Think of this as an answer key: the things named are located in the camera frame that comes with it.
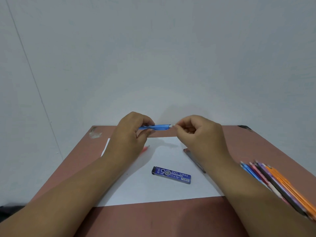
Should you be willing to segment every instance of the pile of pens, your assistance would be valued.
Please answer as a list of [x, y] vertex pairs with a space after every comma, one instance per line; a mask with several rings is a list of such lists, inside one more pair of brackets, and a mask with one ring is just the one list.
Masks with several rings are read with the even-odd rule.
[[258, 161], [249, 164], [240, 162], [240, 166], [297, 212], [316, 221], [316, 208], [275, 168]]

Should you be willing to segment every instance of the table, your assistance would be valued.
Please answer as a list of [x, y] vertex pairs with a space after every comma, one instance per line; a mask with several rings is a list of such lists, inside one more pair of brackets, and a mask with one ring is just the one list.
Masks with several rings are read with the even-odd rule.
[[[115, 126], [93, 126], [34, 196], [38, 198], [101, 156]], [[277, 168], [316, 205], [316, 177], [252, 130], [223, 126], [229, 152], [237, 162]], [[176, 136], [156, 131], [151, 137]], [[75, 236], [248, 236], [225, 197], [137, 203], [92, 208]]]

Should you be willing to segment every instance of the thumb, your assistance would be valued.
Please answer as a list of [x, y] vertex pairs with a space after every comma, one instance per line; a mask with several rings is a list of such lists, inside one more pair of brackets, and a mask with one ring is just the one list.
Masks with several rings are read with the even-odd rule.
[[188, 146], [188, 142], [190, 141], [190, 139], [192, 138], [192, 134], [188, 134], [185, 132], [185, 130], [179, 126], [179, 125], [175, 125], [174, 126], [177, 130], [177, 137], [178, 139], [185, 144], [186, 146]]
[[153, 133], [155, 133], [155, 131], [152, 129], [146, 129], [146, 130], [141, 131], [139, 135], [137, 136], [138, 142], [140, 142], [142, 145], [145, 145], [147, 141], [147, 137]]

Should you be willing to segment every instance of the person's left hand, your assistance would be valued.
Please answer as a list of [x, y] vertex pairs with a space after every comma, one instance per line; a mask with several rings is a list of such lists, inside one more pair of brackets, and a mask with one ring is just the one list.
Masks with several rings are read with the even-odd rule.
[[114, 130], [104, 155], [112, 156], [117, 161], [132, 163], [137, 159], [144, 148], [147, 137], [154, 133], [152, 129], [143, 130], [137, 136], [137, 131], [142, 125], [155, 125], [148, 116], [131, 112], [118, 123]]

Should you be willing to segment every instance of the barcode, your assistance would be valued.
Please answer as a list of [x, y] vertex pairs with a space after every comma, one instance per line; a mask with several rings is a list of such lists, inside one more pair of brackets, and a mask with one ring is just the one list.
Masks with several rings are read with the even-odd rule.
[[183, 178], [183, 177], [181, 177], [181, 180], [185, 180], [185, 181], [187, 181], [187, 182], [190, 181], [189, 179], [186, 179], [186, 178]]

